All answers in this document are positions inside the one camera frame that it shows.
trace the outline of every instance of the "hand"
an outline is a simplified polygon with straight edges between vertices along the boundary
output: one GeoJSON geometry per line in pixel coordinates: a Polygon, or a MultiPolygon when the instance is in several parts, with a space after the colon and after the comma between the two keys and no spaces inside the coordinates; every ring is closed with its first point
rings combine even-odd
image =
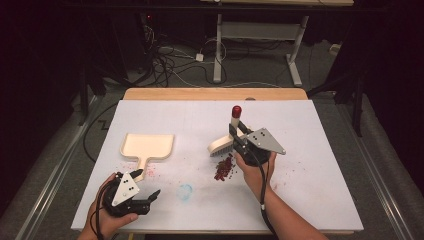
{"type": "MultiPolygon", "coordinates": [[[[102,189],[108,182],[114,180],[115,173],[110,175],[108,179],[100,186],[99,191],[97,192],[97,197],[94,202],[91,204],[90,209],[87,214],[87,221],[85,223],[84,229],[82,230],[78,239],[97,239],[96,234],[93,232],[93,229],[97,232],[96,229],[96,204],[97,199],[99,198],[100,189],[102,189]]],[[[101,196],[100,201],[100,211],[99,215],[99,223],[100,223],[100,232],[102,233],[105,239],[108,239],[113,236],[118,228],[125,226],[135,220],[138,219],[138,215],[136,213],[129,213],[123,217],[117,218],[109,215],[109,213],[102,208],[103,196],[101,196]]]]}
{"type": "MultiPolygon", "coordinates": [[[[271,152],[268,162],[262,164],[262,168],[264,169],[265,176],[268,176],[266,187],[269,189],[271,189],[270,180],[271,180],[272,174],[274,173],[276,156],[277,156],[277,153],[271,152]]],[[[235,154],[235,157],[236,157],[237,165],[240,167],[240,169],[244,173],[244,180],[246,181],[247,186],[249,186],[250,190],[252,190],[253,194],[255,194],[256,196],[256,199],[258,199],[259,201],[260,195],[261,195],[261,189],[262,189],[262,174],[259,167],[252,167],[252,166],[246,165],[246,163],[244,163],[243,158],[238,153],[235,154]]]]}

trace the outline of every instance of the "forearm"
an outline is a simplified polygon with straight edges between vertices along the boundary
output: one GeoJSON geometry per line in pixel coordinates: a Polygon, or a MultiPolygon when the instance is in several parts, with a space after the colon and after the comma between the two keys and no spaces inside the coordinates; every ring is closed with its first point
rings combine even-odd
{"type": "Polygon", "coordinates": [[[269,186],[265,192],[265,209],[280,240],[327,239],[287,205],[269,186]]]}

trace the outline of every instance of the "white table surface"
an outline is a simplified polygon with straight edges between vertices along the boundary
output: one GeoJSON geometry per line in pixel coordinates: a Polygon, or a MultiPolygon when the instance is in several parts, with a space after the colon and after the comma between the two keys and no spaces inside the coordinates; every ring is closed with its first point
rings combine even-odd
{"type": "Polygon", "coordinates": [[[363,230],[340,168],[310,100],[293,101],[120,101],[72,229],[84,227],[99,186],[112,172],[136,163],[120,154],[126,133],[174,134],[169,158],[150,162],[138,182],[145,199],[161,189],[148,215],[123,227],[139,233],[268,232],[259,203],[235,166],[231,179],[214,179],[207,146],[228,133],[231,109],[252,130],[266,127],[287,154],[278,155],[271,186],[295,211],[322,231],[363,230]]]}

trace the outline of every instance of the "table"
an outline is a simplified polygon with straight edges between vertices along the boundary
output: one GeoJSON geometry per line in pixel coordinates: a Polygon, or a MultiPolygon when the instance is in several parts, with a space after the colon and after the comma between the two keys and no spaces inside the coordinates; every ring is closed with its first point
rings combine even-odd
{"type": "Polygon", "coordinates": [[[172,131],[173,152],[163,162],[150,162],[148,174],[138,183],[140,198],[158,188],[161,194],[150,213],[140,218],[143,221],[121,231],[268,234],[259,204],[245,185],[241,170],[235,166],[232,178],[226,181],[213,178],[223,156],[210,158],[206,147],[228,131],[230,116],[217,113],[227,112],[227,107],[231,112],[234,104],[242,106],[245,124],[267,127],[287,150],[287,155],[277,157],[284,164],[276,168],[271,183],[277,194],[323,232],[346,234],[363,229],[305,92],[249,88],[129,89],[116,110],[72,229],[83,228],[87,209],[104,179],[113,171],[131,171],[135,165],[119,153],[126,132],[172,131]]]}
{"type": "MultiPolygon", "coordinates": [[[[220,0],[223,3],[240,4],[276,4],[276,5],[323,5],[325,7],[352,6],[353,0],[220,0]]],[[[228,22],[222,20],[222,14],[217,18],[216,52],[214,63],[213,81],[221,82],[222,38],[248,38],[248,39],[269,39],[269,40],[294,40],[294,47],[291,54],[286,55],[287,64],[296,87],[302,86],[299,71],[296,67],[296,56],[302,43],[303,34],[306,30],[309,16],[303,16],[299,24],[277,24],[277,23],[254,23],[254,22],[228,22]]]]}

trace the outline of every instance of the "red cap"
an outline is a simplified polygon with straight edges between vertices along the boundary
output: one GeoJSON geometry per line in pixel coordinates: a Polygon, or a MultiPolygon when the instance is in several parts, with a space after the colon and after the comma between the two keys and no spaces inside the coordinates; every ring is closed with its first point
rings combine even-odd
{"type": "Polygon", "coordinates": [[[234,106],[233,107],[233,112],[231,113],[233,118],[240,118],[241,115],[241,107],[240,106],[234,106]]]}

